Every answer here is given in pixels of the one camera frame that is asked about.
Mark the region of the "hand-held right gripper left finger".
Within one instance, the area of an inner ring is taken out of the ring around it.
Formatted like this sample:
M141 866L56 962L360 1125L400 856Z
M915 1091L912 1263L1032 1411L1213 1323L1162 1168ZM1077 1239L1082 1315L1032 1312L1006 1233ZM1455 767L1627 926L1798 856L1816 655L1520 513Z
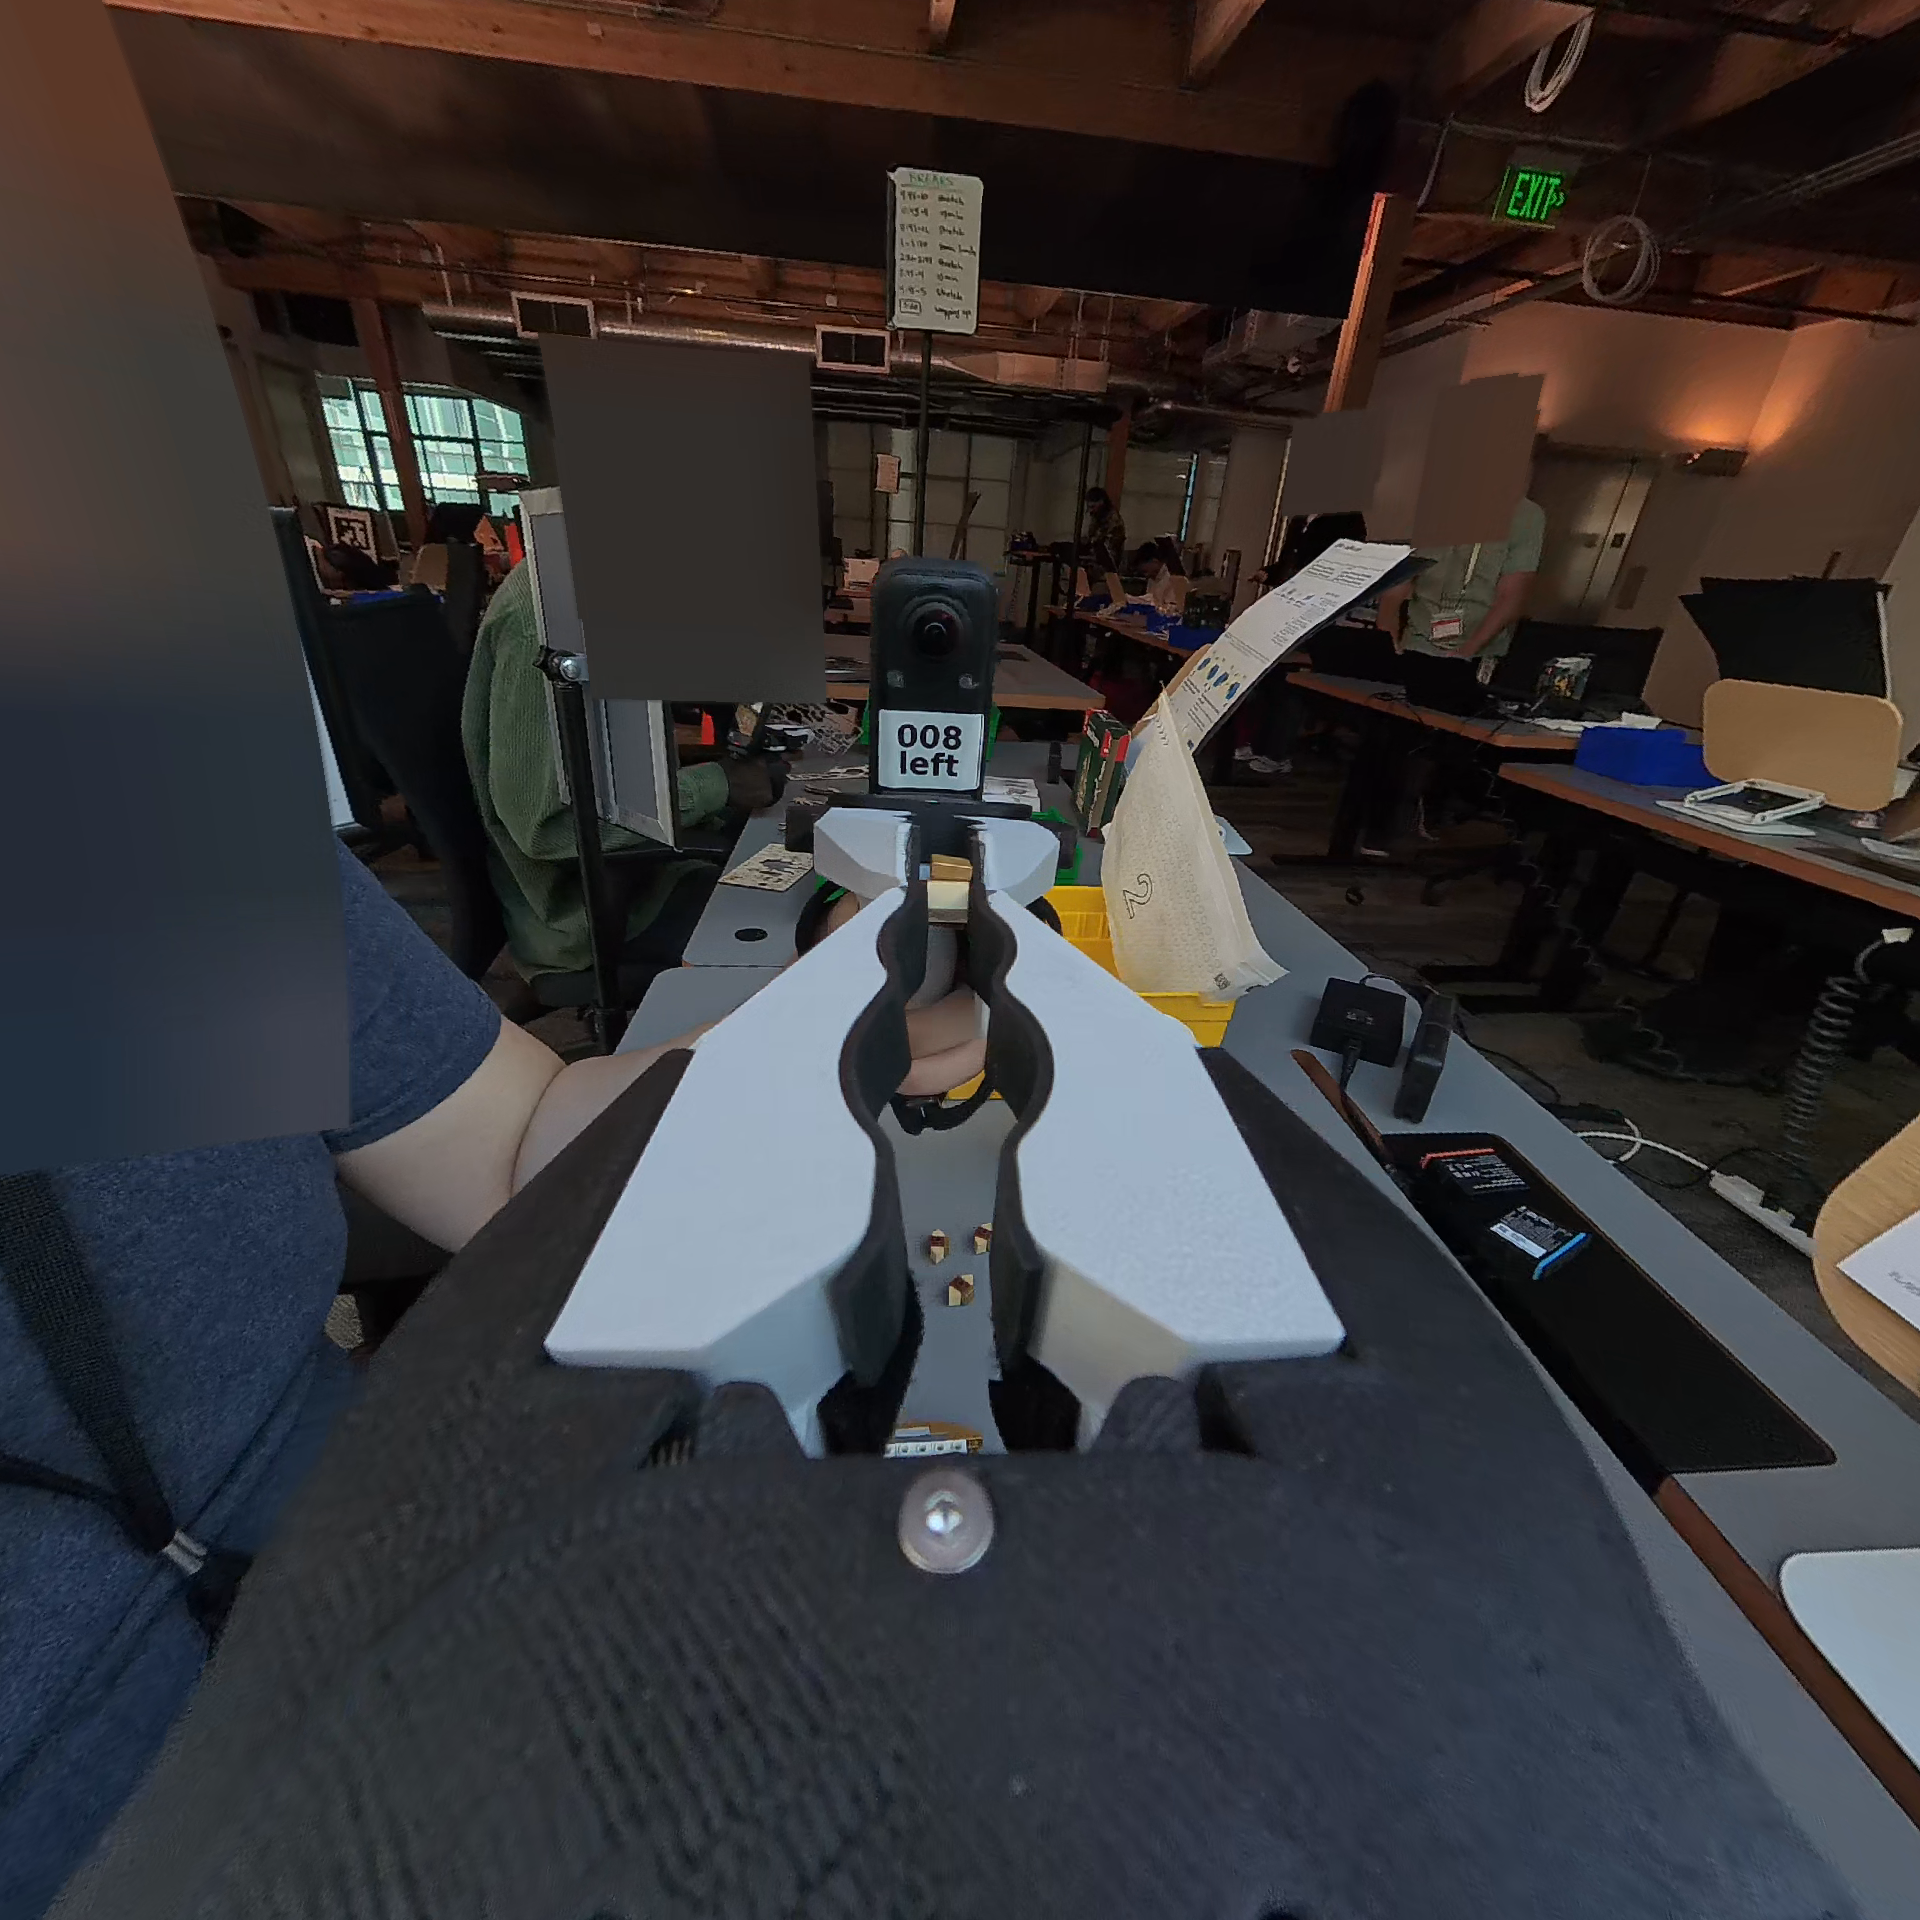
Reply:
M925 946L928 888L895 886L704 1032L544 1337L554 1362L764 1384L826 1450L823 1399L872 1387L906 1328L880 1122Z

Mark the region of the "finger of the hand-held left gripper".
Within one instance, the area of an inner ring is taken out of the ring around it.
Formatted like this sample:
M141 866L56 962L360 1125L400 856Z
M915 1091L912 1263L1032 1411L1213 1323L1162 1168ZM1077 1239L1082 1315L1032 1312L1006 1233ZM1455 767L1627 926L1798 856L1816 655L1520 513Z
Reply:
M976 818L976 886L1016 905L1039 901L1055 882L1062 838L1055 822Z
M813 824L813 871L842 891L828 921L853 921L875 901L906 893L928 921L925 835L920 819L898 807L829 807Z

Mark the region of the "small green lego box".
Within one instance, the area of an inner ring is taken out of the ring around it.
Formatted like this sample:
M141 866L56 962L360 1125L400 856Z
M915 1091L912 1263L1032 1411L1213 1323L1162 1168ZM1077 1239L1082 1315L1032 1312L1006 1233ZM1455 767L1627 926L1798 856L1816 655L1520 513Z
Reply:
M1086 835L1103 833L1119 802L1131 728L1111 711L1091 711L1077 743L1071 771L1071 815Z

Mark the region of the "person's left hand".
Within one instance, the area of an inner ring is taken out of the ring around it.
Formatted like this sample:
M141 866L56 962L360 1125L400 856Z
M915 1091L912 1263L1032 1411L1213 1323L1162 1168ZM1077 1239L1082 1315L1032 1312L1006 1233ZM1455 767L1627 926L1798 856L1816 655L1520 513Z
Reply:
M900 1096L946 1096L972 1086L984 1070L987 1018L981 998L959 987L906 1010L910 1059Z

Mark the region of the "yellow plastic bin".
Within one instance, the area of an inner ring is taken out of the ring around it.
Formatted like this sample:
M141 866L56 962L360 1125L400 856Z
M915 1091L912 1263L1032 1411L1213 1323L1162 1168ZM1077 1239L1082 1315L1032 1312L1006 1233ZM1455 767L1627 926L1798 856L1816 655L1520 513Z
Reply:
M1055 885L1032 910L1046 907L1071 949L1096 968L1119 978L1103 891L1096 885ZM1227 1034L1234 1000L1198 992L1136 992L1157 1013L1186 1026L1202 1049L1218 1049Z

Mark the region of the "numbered paper bag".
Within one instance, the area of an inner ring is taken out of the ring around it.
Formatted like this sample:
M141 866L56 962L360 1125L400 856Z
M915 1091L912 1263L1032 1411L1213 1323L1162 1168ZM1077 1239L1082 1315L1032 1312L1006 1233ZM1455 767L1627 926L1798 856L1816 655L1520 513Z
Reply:
M1237 1000L1284 978L1261 949L1184 736L1158 698L1103 829L1101 898L1119 979Z

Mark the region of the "black power adapter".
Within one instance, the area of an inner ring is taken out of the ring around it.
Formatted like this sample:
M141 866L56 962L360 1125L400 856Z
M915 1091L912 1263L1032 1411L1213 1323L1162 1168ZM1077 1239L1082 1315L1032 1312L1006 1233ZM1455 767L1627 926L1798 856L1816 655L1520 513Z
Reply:
M1416 1000L1394 983L1332 975L1311 1013L1307 1043L1336 1059L1391 1066L1404 1054L1407 1015L1414 1010Z

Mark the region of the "black power bank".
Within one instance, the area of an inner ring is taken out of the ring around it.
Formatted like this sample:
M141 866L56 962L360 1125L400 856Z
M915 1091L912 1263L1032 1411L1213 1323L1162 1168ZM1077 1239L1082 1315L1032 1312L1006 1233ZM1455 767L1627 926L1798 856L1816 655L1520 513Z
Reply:
M1391 1112L1405 1125L1429 1118L1434 1096L1448 1065L1458 1029L1458 1003L1448 992L1434 990L1419 1006L1419 1017L1399 1066Z

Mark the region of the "silver framed panel on pole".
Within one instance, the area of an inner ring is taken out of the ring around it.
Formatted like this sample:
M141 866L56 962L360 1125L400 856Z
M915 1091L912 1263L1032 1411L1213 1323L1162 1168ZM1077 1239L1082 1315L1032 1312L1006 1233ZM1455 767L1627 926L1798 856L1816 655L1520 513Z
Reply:
M672 856L678 850L678 751L664 705L618 698L606 678L607 650L589 646L563 493L556 486L519 491L517 525L535 597L536 663L560 799L588 914L592 993L586 1017L592 1034L610 1049L632 1013L619 974L630 937L621 886L640 867L636 862L618 866L607 826L640 835L642 848L632 856Z

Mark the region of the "handwritten notice board on pole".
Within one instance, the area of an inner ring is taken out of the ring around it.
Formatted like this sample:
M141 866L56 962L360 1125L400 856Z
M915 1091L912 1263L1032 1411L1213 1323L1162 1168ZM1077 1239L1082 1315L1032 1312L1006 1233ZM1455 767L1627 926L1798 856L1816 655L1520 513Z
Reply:
M982 185L976 175L924 166L895 166L886 175L886 325L919 334L915 553L924 550L928 513L932 339L972 338L978 326Z

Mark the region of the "black tray with cards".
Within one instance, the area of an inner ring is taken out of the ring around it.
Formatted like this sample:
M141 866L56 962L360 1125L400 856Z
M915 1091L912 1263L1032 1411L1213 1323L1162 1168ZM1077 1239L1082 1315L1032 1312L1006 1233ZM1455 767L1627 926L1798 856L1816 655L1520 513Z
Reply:
M1685 1474L1836 1463L1808 1422L1514 1149L1524 1171L1572 1207L1596 1245L1522 1287L1478 1280L1458 1263L1643 1489Z

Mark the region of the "person in blue shirt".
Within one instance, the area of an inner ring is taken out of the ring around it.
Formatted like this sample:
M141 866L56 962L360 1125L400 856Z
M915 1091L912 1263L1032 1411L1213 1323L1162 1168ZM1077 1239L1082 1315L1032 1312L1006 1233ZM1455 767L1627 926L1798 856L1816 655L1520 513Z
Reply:
M344 1277L334 1161L428 1114L500 1017L347 850L338 854L350 1118L316 1136L62 1168L159 1487L204 1546L258 1551L347 1400L325 1339ZM211 1643L168 1562L90 1501L5 1487L2 1913L42 1914L195 1693Z

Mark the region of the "white power strip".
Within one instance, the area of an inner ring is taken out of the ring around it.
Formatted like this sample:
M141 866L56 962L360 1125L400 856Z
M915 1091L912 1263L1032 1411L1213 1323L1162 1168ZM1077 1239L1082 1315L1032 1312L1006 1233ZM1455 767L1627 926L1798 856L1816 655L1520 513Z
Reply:
M1710 1175L1708 1187L1724 1203L1762 1227L1781 1243L1789 1245L1797 1254L1812 1262L1815 1248L1810 1232L1783 1199L1766 1193L1760 1184L1727 1169L1716 1169Z

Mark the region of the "blue plastic bin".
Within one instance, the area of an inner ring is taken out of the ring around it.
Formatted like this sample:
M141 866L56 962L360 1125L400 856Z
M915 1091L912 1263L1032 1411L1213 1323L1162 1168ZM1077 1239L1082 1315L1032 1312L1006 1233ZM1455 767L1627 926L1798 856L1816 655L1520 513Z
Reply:
M1592 776L1634 785L1698 790L1711 783L1706 751L1682 727L1630 727L1626 720L1583 727L1572 765Z

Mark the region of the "long background desk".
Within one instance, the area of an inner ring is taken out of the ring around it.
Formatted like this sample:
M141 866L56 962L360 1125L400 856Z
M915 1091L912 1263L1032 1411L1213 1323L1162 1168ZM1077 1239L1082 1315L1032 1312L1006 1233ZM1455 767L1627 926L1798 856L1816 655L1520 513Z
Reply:
M1859 840L1845 831L1829 826L1805 833L1742 831L1679 808L1668 787L1622 783L1572 765L1509 758L1498 765L1498 776L1531 797L1572 808L1583 824L1607 819L1632 826L1672 845L1802 879L1830 896L1882 910L1895 921L1918 918L1915 871L1892 871L1864 859Z

